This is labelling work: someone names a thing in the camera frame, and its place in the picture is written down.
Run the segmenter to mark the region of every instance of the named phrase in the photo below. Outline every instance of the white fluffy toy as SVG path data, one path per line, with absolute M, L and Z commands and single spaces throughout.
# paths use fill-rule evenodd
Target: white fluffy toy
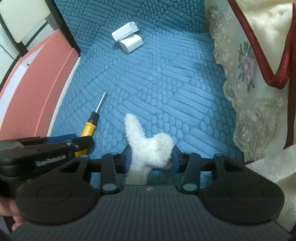
M 126 184 L 145 185 L 148 173 L 153 168 L 171 168 L 170 158 L 174 141 L 169 135 L 158 133 L 152 138 L 146 138 L 139 120 L 130 113 L 126 114 L 124 125 L 126 138 L 132 148 L 132 161 Z

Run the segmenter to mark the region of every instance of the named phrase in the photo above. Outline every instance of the blue textured mat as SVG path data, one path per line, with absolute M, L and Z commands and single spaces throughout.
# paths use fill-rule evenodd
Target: blue textured mat
M 52 135 L 80 135 L 107 89 L 92 158 L 124 149 L 129 112 L 139 118 L 147 137 L 165 132 L 183 151 L 242 160 L 232 140 L 236 115 L 223 94 L 225 76 L 205 30 L 204 0 L 56 3 L 82 54 Z M 130 21 L 138 22 L 144 45 L 127 54 L 111 33 Z M 149 184 L 172 184 L 180 177 L 172 170 L 154 170 L 148 179 Z M 92 183 L 97 182 L 93 176 Z

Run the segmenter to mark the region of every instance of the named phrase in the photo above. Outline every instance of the red trim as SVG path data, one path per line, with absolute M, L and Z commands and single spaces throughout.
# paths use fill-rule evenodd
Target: red trim
M 244 163 L 243 163 L 243 165 L 245 166 L 245 165 L 247 165 L 247 164 L 251 164 L 251 163 L 253 163 L 254 161 L 245 161 Z
M 289 93 L 288 93 L 288 132 L 284 149 L 293 145 L 294 140 L 294 119 L 296 111 L 296 3 L 293 3 L 292 21 L 289 32 L 287 34 L 284 51 L 281 62 L 276 74 L 273 73 L 270 65 L 262 51 L 262 48 L 247 21 L 242 10 L 239 8 L 236 0 L 228 0 L 228 3 L 242 26 L 251 46 L 254 55 L 258 62 L 262 77 L 266 84 L 277 89 L 282 89 L 287 84 L 289 78 Z
M 271 87 L 275 87 L 277 89 L 282 89 L 288 82 L 289 79 L 289 60 L 290 60 L 290 49 L 292 44 L 292 37 L 294 33 L 294 28 L 291 27 L 287 34 L 284 52 L 281 58 L 281 62 L 279 68 L 274 75 L 272 69 L 269 66 L 269 63 L 261 49 L 261 46 L 253 32 L 252 27 L 250 26 L 249 22 L 247 21 L 245 15 L 243 14 L 242 10 L 239 8 L 236 0 L 228 0 L 228 3 L 234 12 L 235 16 L 237 17 L 240 25 L 242 26 L 251 46 L 254 51 L 254 55 L 258 62 L 259 68 L 261 70 L 262 77 L 266 84 Z M 295 14 L 296 14 L 296 4 L 293 3 L 293 17 L 292 22 L 295 21 Z
M 296 4 L 293 5 L 293 36 L 292 39 L 296 39 L 296 20 L 295 12 Z M 288 122 L 288 132 L 287 139 L 284 146 L 284 149 L 293 145 L 294 142 L 294 121 L 295 121 L 295 111 L 296 111 L 296 44 L 291 45 L 291 61 L 290 61 L 290 81 L 289 81 L 289 93 L 288 93 L 288 113 L 287 113 L 287 122 Z

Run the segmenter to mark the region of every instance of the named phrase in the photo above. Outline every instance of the white cloth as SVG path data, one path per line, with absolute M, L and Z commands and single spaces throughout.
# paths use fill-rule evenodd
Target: white cloth
M 284 192 L 285 204 L 277 222 L 287 231 L 296 223 L 296 145 L 246 165 L 249 169 L 276 183 Z
M 126 185 L 146 185 L 148 173 L 153 168 L 172 167 L 170 158 L 175 144 L 169 135 L 158 133 L 151 138 L 145 137 L 140 121 L 130 113 L 124 118 L 124 130 L 128 144 L 132 148 Z

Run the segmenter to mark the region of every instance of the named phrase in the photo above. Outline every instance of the human hand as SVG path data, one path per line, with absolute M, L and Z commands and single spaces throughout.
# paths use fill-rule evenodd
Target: human hand
M 12 226 L 12 231 L 15 231 L 23 224 L 17 205 L 13 199 L 0 197 L 0 215 L 11 216 L 15 223 Z

